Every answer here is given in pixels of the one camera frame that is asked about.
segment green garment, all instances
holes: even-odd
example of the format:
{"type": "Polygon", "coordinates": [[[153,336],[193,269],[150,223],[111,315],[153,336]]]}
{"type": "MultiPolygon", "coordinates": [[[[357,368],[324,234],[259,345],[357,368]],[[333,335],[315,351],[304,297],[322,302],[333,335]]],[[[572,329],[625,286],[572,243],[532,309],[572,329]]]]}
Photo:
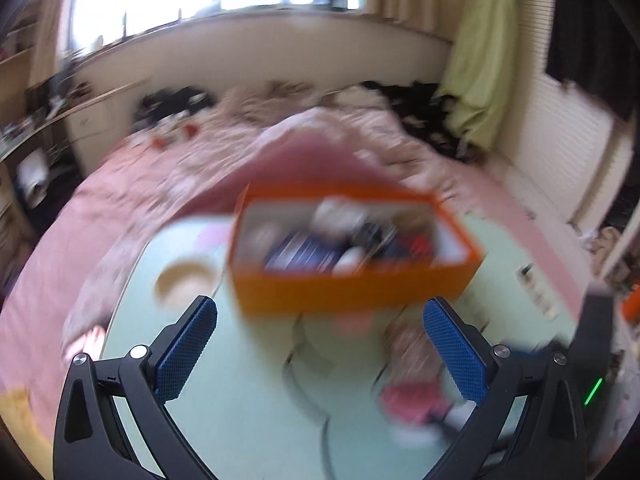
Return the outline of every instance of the green garment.
{"type": "Polygon", "coordinates": [[[494,145],[509,102],[517,37],[516,0],[465,0],[438,93],[458,97],[446,121],[449,129],[486,150],[494,145]]]}

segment pink sticker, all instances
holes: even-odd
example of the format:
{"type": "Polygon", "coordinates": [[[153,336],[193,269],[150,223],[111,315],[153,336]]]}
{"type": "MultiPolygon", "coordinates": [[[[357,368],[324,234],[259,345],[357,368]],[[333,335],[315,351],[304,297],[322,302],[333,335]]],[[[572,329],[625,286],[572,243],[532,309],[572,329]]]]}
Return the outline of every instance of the pink sticker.
{"type": "Polygon", "coordinates": [[[359,312],[357,314],[338,314],[332,320],[334,332],[341,335],[364,335],[373,327],[375,312],[359,312]]]}
{"type": "Polygon", "coordinates": [[[213,249],[228,243],[231,237],[231,224],[213,224],[205,227],[198,238],[196,246],[199,249],[213,249]]]}

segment orange box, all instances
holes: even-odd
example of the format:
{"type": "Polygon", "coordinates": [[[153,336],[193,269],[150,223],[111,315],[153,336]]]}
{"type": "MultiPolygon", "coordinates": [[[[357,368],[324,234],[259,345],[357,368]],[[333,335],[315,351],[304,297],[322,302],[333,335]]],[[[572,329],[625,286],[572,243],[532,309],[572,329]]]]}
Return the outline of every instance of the orange box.
{"type": "Polygon", "coordinates": [[[478,270],[484,256],[473,238],[432,194],[400,187],[317,186],[265,187],[251,184],[240,196],[238,220],[228,255],[228,269],[238,305],[246,314],[344,312],[423,303],[434,296],[457,298],[478,270]],[[428,203],[436,217],[438,245],[456,254],[430,264],[408,262],[392,269],[365,266],[354,274],[273,274],[236,261],[238,240],[248,211],[260,206],[287,206],[305,201],[319,203],[328,196],[344,196],[362,203],[416,206],[428,203]]]}

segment bed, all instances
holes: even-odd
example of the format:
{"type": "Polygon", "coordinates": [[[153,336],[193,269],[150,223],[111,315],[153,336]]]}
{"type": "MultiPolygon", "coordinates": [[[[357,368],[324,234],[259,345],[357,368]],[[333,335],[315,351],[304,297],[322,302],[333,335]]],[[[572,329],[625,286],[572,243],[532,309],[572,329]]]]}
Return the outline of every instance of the bed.
{"type": "Polygon", "coordinates": [[[200,131],[193,140],[159,151],[147,133],[134,134],[81,184],[0,315],[0,386],[27,388],[45,439],[53,434],[68,367],[65,349],[107,326],[148,240],[180,216],[232,212],[250,180],[400,183],[434,190],[459,212],[479,211],[485,202],[578,312],[580,294],[540,232],[478,168],[437,155],[389,110],[315,102],[307,86],[233,88],[194,118],[200,131]]]}

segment open box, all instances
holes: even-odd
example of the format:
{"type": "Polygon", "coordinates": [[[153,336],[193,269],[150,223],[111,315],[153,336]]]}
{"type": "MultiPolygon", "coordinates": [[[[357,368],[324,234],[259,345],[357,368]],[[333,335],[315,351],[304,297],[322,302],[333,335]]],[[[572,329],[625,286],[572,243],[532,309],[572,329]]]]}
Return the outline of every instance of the open box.
{"type": "Polygon", "coordinates": [[[246,314],[344,312],[423,303],[434,296],[457,298],[482,263],[477,243],[432,194],[400,187],[279,186],[251,184],[240,196],[228,269],[241,310],[246,314]],[[308,228],[319,203],[343,196],[380,210],[424,208],[435,216],[434,260],[407,261],[392,268],[364,266],[353,274],[274,273],[244,259],[248,234],[266,221],[308,228]]]}

